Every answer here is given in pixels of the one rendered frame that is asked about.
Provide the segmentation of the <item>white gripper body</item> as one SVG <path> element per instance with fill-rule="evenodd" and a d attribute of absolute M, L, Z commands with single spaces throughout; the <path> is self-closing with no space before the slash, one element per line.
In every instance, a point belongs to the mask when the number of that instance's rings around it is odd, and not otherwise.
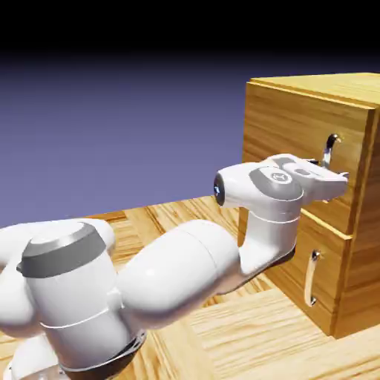
<path fill-rule="evenodd" d="M 308 173 L 302 180 L 304 205 L 314 201 L 330 201 L 344 195 L 348 179 L 329 169 L 307 163 L 304 170 Z"/>

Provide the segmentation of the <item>light wooden cabinet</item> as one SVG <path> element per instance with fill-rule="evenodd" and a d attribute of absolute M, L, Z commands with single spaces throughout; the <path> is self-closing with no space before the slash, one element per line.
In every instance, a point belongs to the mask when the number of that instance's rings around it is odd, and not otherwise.
<path fill-rule="evenodd" d="M 249 82 L 339 98 L 380 99 L 380 73 L 252 78 Z M 340 296 L 331 335 L 336 338 L 380 324 L 380 109 L 376 113 L 353 238 L 341 265 Z"/>

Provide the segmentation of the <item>short wooden cabinet door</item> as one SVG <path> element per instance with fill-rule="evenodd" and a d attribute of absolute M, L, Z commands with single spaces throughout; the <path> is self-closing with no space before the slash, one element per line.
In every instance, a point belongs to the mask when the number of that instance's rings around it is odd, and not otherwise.
<path fill-rule="evenodd" d="M 327 335 L 333 334 L 341 265 L 352 238 L 303 209 L 293 258 L 264 272 Z M 314 249 L 321 253 L 312 284 L 312 294 L 317 301 L 313 307 L 308 307 L 304 302 L 304 282 L 309 256 Z"/>

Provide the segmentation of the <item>tall wooden cabinet door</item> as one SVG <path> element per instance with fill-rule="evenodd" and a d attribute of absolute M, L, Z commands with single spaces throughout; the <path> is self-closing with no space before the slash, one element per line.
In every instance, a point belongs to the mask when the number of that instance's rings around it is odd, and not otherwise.
<path fill-rule="evenodd" d="M 339 98 L 302 90 L 249 82 L 243 130 L 243 160 L 261 161 L 290 153 L 321 160 L 330 135 L 330 169 L 347 172 L 346 193 L 328 203 L 317 202 L 307 211 L 340 232 L 351 235 L 364 175 L 367 148 L 372 137 L 380 99 Z"/>

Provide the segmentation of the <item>dark shiny curved metal handle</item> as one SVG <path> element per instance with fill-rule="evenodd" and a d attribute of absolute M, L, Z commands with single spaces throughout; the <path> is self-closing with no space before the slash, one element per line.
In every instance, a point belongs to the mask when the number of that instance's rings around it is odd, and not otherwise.
<path fill-rule="evenodd" d="M 321 158 L 321 167 L 326 169 L 330 167 L 333 146 L 336 142 L 341 142 L 341 138 L 338 134 L 334 133 L 328 136 Z"/>

